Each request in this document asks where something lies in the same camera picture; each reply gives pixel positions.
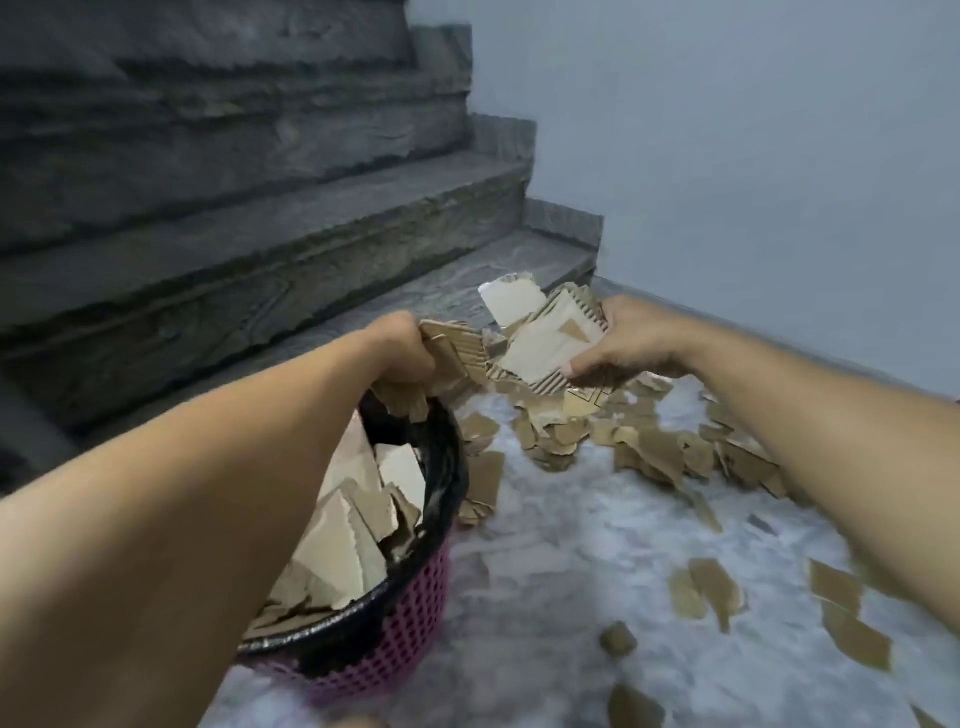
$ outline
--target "floor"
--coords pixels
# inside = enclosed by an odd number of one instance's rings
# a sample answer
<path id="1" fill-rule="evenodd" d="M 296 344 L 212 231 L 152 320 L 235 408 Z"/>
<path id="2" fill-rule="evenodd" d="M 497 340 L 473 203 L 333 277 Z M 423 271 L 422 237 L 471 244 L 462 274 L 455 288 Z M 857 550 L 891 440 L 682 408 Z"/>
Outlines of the floor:
<path id="1" fill-rule="evenodd" d="M 699 383 L 681 380 L 660 403 L 665 428 L 703 419 Z M 505 399 L 468 405 L 506 425 Z M 702 486 L 725 533 L 637 473 L 613 473 L 612 450 L 585 443 L 567 473 L 538 470 L 504 426 L 507 453 L 494 518 L 460 533 L 441 636 L 396 694 L 351 706 L 393 728 L 606 726 L 612 686 L 629 682 L 667 710 L 666 725 L 704 728 L 916 726 L 910 703 L 960 728 L 960 643 L 923 609 L 869 593 L 863 619 L 895 644 L 894 672 L 837 651 L 806 587 L 804 559 L 844 568 L 844 541 L 812 509 Z M 755 514 L 777 535 L 746 523 Z M 694 556 L 715 556 L 744 588 L 747 611 L 723 635 L 712 615 L 677 619 L 666 579 Z M 599 631 L 622 619 L 639 641 L 615 662 Z M 301 728 L 342 711 L 248 670 L 228 675 L 204 728 Z"/>

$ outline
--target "forearm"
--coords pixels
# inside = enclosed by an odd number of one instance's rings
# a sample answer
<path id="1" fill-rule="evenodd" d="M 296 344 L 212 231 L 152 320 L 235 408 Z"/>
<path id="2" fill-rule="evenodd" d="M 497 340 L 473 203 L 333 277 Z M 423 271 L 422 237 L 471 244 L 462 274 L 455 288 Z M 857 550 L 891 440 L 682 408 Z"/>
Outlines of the forearm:
<path id="1" fill-rule="evenodd" d="M 382 373 L 366 332 L 182 405 L 0 503 L 12 723 L 191 725 Z M 105 640 L 109 648 L 105 649 Z M 32 692 L 59 685 L 59 701 Z"/>
<path id="2" fill-rule="evenodd" d="M 960 407 L 697 326 L 688 367 L 826 512 L 960 626 Z"/>

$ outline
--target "white cardboard piece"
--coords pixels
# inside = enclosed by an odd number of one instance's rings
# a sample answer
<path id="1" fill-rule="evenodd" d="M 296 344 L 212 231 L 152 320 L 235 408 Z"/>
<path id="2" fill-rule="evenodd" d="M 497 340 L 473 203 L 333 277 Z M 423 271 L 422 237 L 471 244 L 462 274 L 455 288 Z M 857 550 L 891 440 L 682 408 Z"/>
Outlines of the white cardboard piece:
<path id="1" fill-rule="evenodd" d="M 546 296 L 529 273 L 511 273 L 484 283 L 478 290 L 501 328 L 512 326 L 546 305 Z"/>

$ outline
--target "hand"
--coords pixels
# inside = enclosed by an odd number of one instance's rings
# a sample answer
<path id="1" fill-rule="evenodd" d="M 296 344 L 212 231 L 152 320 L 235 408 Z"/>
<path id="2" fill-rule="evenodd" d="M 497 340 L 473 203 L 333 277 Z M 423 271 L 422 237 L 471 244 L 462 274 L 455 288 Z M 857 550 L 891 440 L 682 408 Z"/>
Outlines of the hand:
<path id="1" fill-rule="evenodd" d="M 401 384 L 426 381 L 436 363 L 423 345 L 420 322 L 409 311 L 383 316 L 366 329 L 377 354 L 382 356 L 382 377 Z"/>
<path id="2" fill-rule="evenodd" d="M 610 325 L 607 335 L 561 369 L 568 379 L 586 376 L 602 366 L 683 376 L 689 373 L 686 351 L 710 328 L 710 324 L 630 296 L 606 299 L 603 311 Z"/>

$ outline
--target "finger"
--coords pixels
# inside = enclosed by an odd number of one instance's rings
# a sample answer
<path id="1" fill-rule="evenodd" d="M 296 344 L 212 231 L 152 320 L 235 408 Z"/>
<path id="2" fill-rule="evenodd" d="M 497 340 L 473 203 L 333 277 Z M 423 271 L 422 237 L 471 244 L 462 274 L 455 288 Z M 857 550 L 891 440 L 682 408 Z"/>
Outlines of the finger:
<path id="1" fill-rule="evenodd" d="M 576 379 L 587 375 L 604 364 L 610 364 L 610 348 L 606 346 L 606 340 L 601 341 L 593 349 L 574 356 L 567 364 L 560 368 L 560 372 L 567 379 Z"/>

